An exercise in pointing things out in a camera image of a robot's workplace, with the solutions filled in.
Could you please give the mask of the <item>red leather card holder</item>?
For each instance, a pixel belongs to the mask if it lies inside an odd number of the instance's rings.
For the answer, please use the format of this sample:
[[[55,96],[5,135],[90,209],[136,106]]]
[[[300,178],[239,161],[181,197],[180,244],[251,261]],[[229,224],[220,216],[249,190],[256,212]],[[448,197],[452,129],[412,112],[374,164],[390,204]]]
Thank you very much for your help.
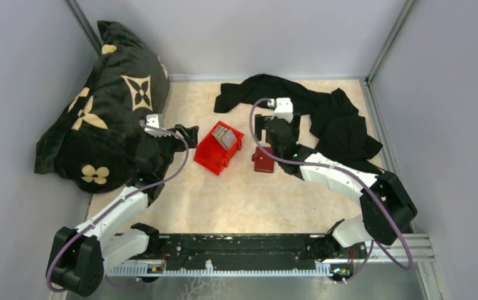
[[[273,173],[274,172],[274,160],[267,156],[262,149],[268,153],[272,153],[271,147],[259,147],[257,146],[255,152],[252,154],[253,170],[257,173]]]

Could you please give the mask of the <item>red plastic bin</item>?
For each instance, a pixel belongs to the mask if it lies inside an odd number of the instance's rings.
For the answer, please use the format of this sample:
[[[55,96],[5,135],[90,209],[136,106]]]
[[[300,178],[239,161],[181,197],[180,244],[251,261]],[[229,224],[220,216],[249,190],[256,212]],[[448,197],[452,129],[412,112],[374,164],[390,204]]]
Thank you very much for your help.
[[[237,142],[229,151],[224,150],[211,135],[213,130],[216,129],[217,125],[223,125],[227,128],[230,128],[237,137]],[[222,121],[218,121],[196,148],[194,162],[200,164],[214,174],[219,175],[222,170],[229,166],[234,155],[242,149],[243,137],[244,134],[242,132]]]

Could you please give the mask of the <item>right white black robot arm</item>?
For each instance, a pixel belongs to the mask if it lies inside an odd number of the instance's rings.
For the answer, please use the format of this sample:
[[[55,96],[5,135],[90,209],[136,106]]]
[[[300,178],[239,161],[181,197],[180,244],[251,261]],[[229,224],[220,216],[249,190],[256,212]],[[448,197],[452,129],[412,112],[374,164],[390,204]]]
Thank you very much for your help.
[[[363,172],[327,159],[299,144],[297,121],[255,114],[249,122],[254,140],[262,133],[285,173],[303,181],[321,184],[357,203],[360,215],[337,222],[329,231],[326,249],[335,258],[343,257],[357,243],[376,241],[393,244],[417,215],[417,208],[396,174]]]

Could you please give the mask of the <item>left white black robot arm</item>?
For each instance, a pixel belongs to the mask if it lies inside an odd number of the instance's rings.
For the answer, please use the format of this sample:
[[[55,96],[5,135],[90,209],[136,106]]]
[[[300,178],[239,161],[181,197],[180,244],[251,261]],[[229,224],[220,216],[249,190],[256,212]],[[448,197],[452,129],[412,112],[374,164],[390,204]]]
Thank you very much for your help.
[[[100,212],[75,227],[54,235],[46,270],[52,293],[71,291],[90,296],[116,266],[142,254],[157,257],[161,241],[147,225],[118,231],[147,209],[166,182],[184,169],[190,149],[198,145],[198,126],[177,124],[171,129],[144,126],[146,137],[136,149],[136,172]]]

